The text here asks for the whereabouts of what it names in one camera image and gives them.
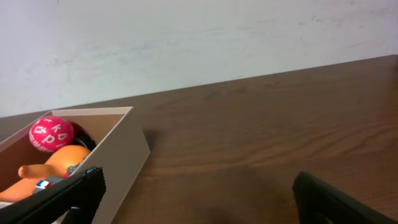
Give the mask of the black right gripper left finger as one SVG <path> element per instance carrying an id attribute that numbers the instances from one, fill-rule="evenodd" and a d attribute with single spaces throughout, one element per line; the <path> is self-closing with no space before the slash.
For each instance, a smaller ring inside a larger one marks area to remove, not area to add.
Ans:
<path id="1" fill-rule="evenodd" d="M 101 167 L 90 167 L 1 209 L 1 224 L 91 223 L 106 192 Z"/>

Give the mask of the black round knob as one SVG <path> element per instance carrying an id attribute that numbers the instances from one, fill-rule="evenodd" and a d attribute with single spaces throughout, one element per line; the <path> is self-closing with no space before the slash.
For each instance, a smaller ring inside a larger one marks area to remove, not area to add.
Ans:
<path id="1" fill-rule="evenodd" d="M 86 133 L 75 134 L 71 144 L 85 147 L 90 151 L 93 151 L 96 147 L 95 141 Z"/>

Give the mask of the red number ball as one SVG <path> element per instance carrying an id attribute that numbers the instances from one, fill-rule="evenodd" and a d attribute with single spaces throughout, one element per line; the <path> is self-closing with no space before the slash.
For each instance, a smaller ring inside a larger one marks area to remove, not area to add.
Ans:
<path id="1" fill-rule="evenodd" d="M 33 123 L 29 141 L 38 151 L 53 153 L 71 144 L 74 135 L 71 122 L 59 116 L 45 116 Z"/>

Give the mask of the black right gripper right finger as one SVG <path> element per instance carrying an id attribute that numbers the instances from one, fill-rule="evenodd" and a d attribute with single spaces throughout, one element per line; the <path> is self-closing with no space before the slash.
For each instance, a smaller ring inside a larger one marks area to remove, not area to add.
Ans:
<path id="1" fill-rule="evenodd" d="M 397 224 L 308 172 L 299 172 L 292 186 L 299 222 L 303 224 Z"/>

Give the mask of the orange dinosaur toy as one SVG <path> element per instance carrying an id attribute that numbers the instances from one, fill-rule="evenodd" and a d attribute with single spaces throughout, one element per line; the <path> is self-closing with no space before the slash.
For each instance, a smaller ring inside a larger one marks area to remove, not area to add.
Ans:
<path id="1" fill-rule="evenodd" d="M 53 186 L 71 176 L 89 154 L 90 150 L 83 146 L 69 145 L 54 152 L 43 164 L 21 166 L 21 179 L 1 192 L 1 201 L 15 203 Z"/>

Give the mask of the white cardboard box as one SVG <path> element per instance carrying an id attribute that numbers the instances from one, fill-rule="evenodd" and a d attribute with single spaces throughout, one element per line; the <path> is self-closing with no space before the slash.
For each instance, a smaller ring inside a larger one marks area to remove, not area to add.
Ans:
<path id="1" fill-rule="evenodd" d="M 76 123 L 95 141 L 95 149 L 78 170 L 102 167 L 106 193 L 93 223 L 111 223 L 150 154 L 133 108 L 52 110 L 47 114 Z M 17 174 L 20 166 L 43 163 L 49 158 L 48 153 L 39 152 L 29 142 L 29 129 L 38 119 L 33 117 L 8 138 L 1 138 L 1 190 L 20 179 Z"/>

